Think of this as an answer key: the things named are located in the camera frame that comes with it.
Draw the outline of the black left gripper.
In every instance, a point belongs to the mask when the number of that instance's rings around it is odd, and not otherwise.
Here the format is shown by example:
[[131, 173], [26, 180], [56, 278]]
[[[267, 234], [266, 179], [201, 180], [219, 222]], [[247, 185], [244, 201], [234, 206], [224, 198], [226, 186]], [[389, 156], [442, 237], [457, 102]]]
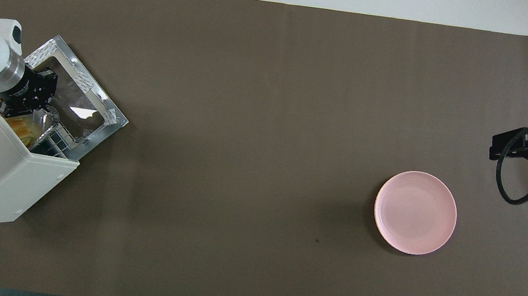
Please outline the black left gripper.
[[51, 112], [58, 75], [51, 69], [36, 72], [28, 67], [20, 81], [0, 94], [0, 114], [24, 116], [38, 109]]

